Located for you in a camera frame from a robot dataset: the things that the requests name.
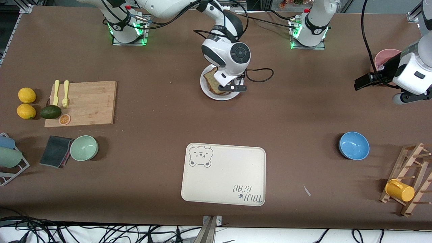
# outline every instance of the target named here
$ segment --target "yellow mug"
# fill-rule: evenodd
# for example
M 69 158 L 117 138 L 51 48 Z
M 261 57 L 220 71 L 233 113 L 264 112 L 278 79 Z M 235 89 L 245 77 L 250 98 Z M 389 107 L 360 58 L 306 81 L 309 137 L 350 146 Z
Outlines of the yellow mug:
M 402 182 L 391 179 L 385 185 L 385 193 L 401 201 L 411 201 L 414 198 L 414 188 Z

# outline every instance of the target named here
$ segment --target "green cup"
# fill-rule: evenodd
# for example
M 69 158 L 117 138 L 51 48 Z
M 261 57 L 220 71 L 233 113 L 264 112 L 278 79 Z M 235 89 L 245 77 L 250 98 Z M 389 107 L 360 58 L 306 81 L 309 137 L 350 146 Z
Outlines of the green cup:
M 13 168 L 21 162 L 22 153 L 20 151 L 0 147 L 0 166 Z

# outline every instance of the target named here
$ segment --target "avocado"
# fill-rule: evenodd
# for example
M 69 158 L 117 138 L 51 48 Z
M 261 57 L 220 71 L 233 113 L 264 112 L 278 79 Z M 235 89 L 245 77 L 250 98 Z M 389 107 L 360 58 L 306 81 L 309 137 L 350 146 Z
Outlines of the avocado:
M 55 119 L 61 115 L 61 109 L 58 106 L 46 106 L 41 110 L 41 117 L 45 119 Z

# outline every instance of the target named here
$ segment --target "green bowl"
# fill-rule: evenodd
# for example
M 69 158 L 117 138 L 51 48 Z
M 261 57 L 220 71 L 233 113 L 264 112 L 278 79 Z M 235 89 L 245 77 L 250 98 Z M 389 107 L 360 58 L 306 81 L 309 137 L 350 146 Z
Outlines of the green bowl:
M 84 135 L 73 141 L 70 155 L 76 161 L 91 160 L 99 150 L 98 142 L 93 137 Z

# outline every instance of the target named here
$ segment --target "white plate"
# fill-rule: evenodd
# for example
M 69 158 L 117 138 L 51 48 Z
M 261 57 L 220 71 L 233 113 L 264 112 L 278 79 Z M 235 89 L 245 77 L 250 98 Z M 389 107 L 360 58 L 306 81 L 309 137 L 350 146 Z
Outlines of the white plate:
M 200 80 L 200 84 L 201 84 L 201 89 L 204 91 L 204 93 L 215 100 L 229 100 L 232 99 L 234 97 L 236 97 L 240 92 L 229 92 L 229 93 L 224 93 L 221 95 L 216 95 L 215 93 L 211 92 L 209 89 L 209 86 L 207 84 L 206 78 L 204 77 L 204 74 L 210 72 L 213 68 L 215 68 L 216 66 L 214 65 L 209 65 L 207 66 L 204 71 L 201 73 L 201 80 Z M 241 85 L 243 85 L 243 83 L 245 82 L 244 79 L 241 79 Z
M 196 202 L 263 205 L 266 152 L 259 147 L 189 144 L 181 197 Z

